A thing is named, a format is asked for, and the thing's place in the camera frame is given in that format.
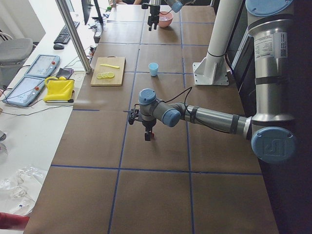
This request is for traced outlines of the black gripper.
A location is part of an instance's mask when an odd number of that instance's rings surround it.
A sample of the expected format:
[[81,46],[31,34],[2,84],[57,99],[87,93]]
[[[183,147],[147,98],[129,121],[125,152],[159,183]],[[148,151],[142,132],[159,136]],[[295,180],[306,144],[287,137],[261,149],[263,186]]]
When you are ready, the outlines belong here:
[[160,13],[160,6],[159,5],[150,4],[150,14],[151,14],[151,16],[148,17],[149,31],[152,30],[153,24],[154,24],[154,29],[157,29],[159,13]]
[[150,141],[150,137],[154,138],[154,133],[152,131],[153,127],[156,125],[156,119],[153,119],[151,121],[142,121],[143,126],[145,127],[145,133],[144,133],[144,137],[145,137],[145,141]]

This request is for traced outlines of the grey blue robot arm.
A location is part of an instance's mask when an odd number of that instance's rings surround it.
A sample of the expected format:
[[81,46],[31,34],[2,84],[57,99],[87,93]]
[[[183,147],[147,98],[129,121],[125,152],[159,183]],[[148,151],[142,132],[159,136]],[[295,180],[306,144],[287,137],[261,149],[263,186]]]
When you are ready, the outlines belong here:
[[[168,6],[175,12],[179,12],[184,5],[194,3],[195,0],[166,0],[165,1]],[[159,23],[159,14],[160,14],[160,0],[144,0],[141,3],[142,9],[150,8],[150,16],[148,17],[148,26],[149,31],[157,29],[157,25]]]
[[184,102],[171,103],[157,98],[146,88],[128,121],[140,121],[145,139],[150,140],[157,121],[174,127],[180,120],[200,124],[228,134],[250,139],[254,154],[262,161],[277,164],[293,157],[296,138],[291,129],[287,89],[288,28],[293,23],[292,0],[222,0],[219,3],[206,57],[193,64],[197,85],[226,85],[224,56],[241,7],[247,9],[247,34],[254,39],[256,114],[242,117]]

